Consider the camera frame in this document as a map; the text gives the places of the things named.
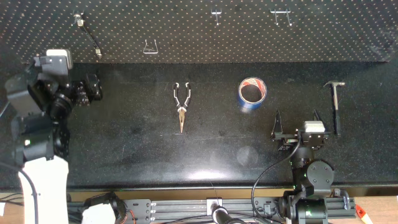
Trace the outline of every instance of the blue tape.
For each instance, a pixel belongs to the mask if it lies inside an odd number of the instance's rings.
[[[261,92],[261,99],[257,102],[251,102],[246,100],[243,96],[242,96],[242,88],[248,85],[254,85],[256,86],[260,92]],[[266,84],[259,78],[256,77],[250,77],[250,78],[245,78],[241,84],[239,85],[239,89],[238,89],[238,93],[239,93],[239,103],[241,104],[241,106],[243,106],[244,108],[247,109],[257,109],[258,107],[261,106],[261,103],[266,99],[267,96],[267,86]]]

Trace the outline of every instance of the black countertop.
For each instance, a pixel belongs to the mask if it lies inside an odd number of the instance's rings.
[[[338,89],[343,135],[315,153],[335,168],[334,185],[398,185],[398,61],[389,63],[75,64],[73,77],[99,70],[104,98],[75,108],[71,132],[70,189],[247,187],[287,156],[270,141],[275,112],[286,133],[312,120],[317,109],[333,131],[329,80]],[[259,77],[268,93],[262,106],[243,113],[238,85]],[[192,100],[179,133],[172,84],[190,82]],[[4,91],[1,96],[4,104]],[[180,97],[185,98],[185,87]],[[0,119],[1,160],[10,162],[9,108]],[[0,169],[0,188],[19,186]],[[261,180],[291,187],[288,163]]]

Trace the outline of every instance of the hammer handle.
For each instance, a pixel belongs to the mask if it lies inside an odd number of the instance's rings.
[[[338,110],[335,110],[335,133],[337,137],[341,137],[340,116]]]

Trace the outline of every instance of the pegboard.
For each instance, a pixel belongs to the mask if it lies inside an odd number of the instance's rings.
[[[70,49],[74,62],[218,63],[389,61],[398,49],[398,2],[381,1],[0,1],[0,41],[23,62]],[[270,9],[278,14],[279,25]],[[74,24],[86,24],[104,57]],[[211,11],[221,11],[216,17]],[[154,49],[158,54],[142,51]]]

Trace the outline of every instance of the wooden floor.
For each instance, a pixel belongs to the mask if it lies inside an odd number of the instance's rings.
[[[398,197],[355,197],[355,201],[368,213],[373,223],[398,224]],[[332,224],[361,224],[358,217],[344,220],[329,220]],[[24,223],[24,207],[6,204],[0,223]]]

